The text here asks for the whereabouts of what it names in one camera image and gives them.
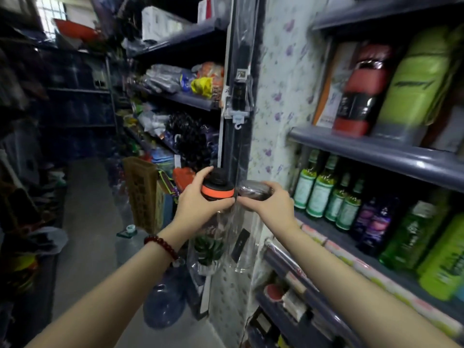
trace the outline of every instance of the yellow package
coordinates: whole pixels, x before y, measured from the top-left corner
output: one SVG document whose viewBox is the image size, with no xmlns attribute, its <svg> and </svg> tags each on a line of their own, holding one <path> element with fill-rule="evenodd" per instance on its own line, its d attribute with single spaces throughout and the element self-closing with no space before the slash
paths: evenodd
<svg viewBox="0 0 464 348">
<path fill-rule="evenodd" d="M 190 84 L 192 91 L 195 94 L 206 96 L 208 99 L 212 97 L 212 77 L 197 78 Z"/>
</svg>

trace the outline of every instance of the purple bottle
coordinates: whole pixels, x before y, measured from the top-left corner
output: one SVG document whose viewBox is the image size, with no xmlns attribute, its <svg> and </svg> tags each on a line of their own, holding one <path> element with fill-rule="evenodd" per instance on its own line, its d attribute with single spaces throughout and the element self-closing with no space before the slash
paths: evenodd
<svg viewBox="0 0 464 348">
<path fill-rule="evenodd" d="M 359 240 L 361 238 L 366 228 L 368 228 L 372 217 L 374 217 L 377 211 L 377 204 L 378 199 L 376 197 L 370 198 L 369 201 L 363 204 L 356 221 L 353 223 L 351 229 L 348 232 L 351 238 L 354 240 Z"/>
<path fill-rule="evenodd" d="M 391 196 L 381 203 L 359 240 L 357 247 L 360 251 L 372 257 L 377 255 L 398 205 L 399 198 Z"/>
</svg>

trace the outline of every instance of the forearm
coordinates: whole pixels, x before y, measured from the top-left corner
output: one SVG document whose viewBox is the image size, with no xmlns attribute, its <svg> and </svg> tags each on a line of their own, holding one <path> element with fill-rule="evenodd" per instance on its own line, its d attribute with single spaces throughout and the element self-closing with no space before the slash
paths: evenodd
<svg viewBox="0 0 464 348">
<path fill-rule="evenodd" d="M 176 225 L 169 225 L 159 236 L 176 251 L 187 239 Z M 148 243 L 50 324 L 27 348 L 113 347 L 171 261 L 161 246 Z"/>
<path fill-rule="evenodd" d="M 298 227 L 276 236 L 368 347 L 458 347 L 413 309 L 358 274 Z"/>
</svg>

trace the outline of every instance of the window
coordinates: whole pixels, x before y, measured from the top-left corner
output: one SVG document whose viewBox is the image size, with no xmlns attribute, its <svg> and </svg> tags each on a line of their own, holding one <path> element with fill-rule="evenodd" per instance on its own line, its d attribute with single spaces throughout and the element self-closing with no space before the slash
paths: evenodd
<svg viewBox="0 0 464 348">
<path fill-rule="evenodd" d="M 55 23 L 53 19 L 66 20 L 65 5 L 57 0 L 37 0 L 38 14 L 42 21 L 43 31 L 50 39 L 55 39 Z"/>
</svg>

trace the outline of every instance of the concrete floor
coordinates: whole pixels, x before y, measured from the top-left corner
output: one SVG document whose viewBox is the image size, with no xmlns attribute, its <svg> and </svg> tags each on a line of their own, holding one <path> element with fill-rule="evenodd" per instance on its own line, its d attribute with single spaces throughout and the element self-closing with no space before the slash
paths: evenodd
<svg viewBox="0 0 464 348">
<path fill-rule="evenodd" d="M 113 203 L 106 171 L 97 159 L 70 164 L 63 228 L 69 243 L 58 261 L 53 306 L 57 318 L 116 269 L 115 234 L 122 222 Z M 181 319 L 156 331 L 143 322 L 140 309 L 117 348 L 223 348 L 210 322 L 197 322 L 187 306 Z"/>
</svg>

